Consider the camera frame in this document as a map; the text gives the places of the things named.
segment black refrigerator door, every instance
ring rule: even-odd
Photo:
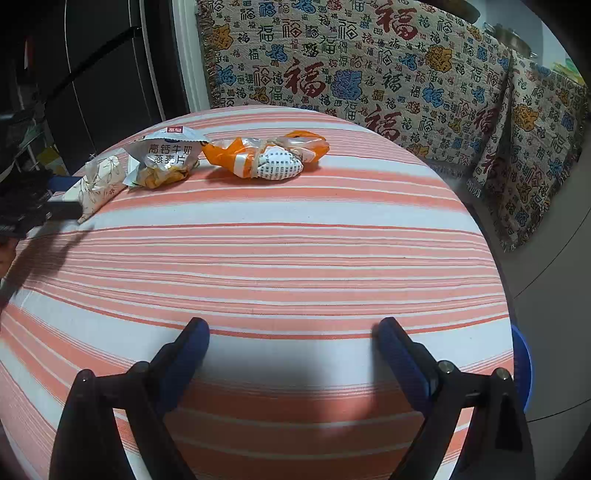
[[[72,173],[91,154],[166,118],[189,112],[170,0],[148,1],[142,8],[140,1],[144,2],[64,0],[35,35],[38,82],[42,96],[47,96],[107,42],[137,28],[135,36],[102,56],[47,102],[50,129]],[[157,67],[152,71],[145,48],[145,42],[150,41]],[[163,91],[161,107],[155,84],[161,84]]]
[[[64,40],[66,2],[59,2],[34,31],[34,68],[40,95],[47,95],[70,73]],[[47,122],[66,167],[74,173],[96,148],[86,128],[73,85],[45,108]]]
[[[140,27],[137,0],[68,1],[66,48],[70,70],[129,27]],[[161,122],[141,36],[130,38],[74,80],[96,151]]]

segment striped tablecloth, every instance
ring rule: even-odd
[[[150,360],[193,316],[209,322],[209,351],[165,420],[203,479],[387,478],[423,417],[372,345],[385,316],[436,359],[513,371],[486,242],[412,154],[297,109],[219,109],[150,131],[164,125],[211,138],[307,129],[330,152],[285,182],[202,160],[182,183],[124,191],[82,226],[47,225],[19,244],[1,287],[0,418],[30,477],[48,475],[77,371]],[[104,156],[126,161],[122,144]],[[125,412],[116,415],[138,479],[148,478]],[[449,477],[469,421],[464,411],[438,478]]]

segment blanket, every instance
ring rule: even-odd
[[[506,249],[578,158],[586,88],[414,0],[197,0],[213,107],[261,103],[363,125],[465,177]]]

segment snack package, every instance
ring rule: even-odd
[[[303,130],[269,140],[236,138],[203,144],[203,153],[210,164],[227,168],[243,179],[295,177],[303,170],[304,163],[318,162],[328,150],[324,137]]]
[[[125,178],[129,187],[154,189],[185,179],[199,166],[201,143],[207,137],[189,127],[165,127],[124,146],[139,166]]]
[[[62,200],[79,202],[82,216],[78,223],[88,220],[94,213],[125,188],[125,170],[114,155],[104,160],[86,162],[86,174],[65,192]]]

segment floor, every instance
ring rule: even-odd
[[[586,147],[583,154],[590,154],[589,143]],[[582,155],[573,169],[577,176],[568,180],[569,188],[554,198],[531,245],[509,254],[500,250],[484,204],[467,197],[457,181],[449,182],[489,242],[512,320],[531,349],[534,391],[526,417],[538,480],[557,478],[591,422],[591,198],[586,181],[591,162],[583,163],[586,156],[591,157]],[[591,434],[586,440],[591,445]]]

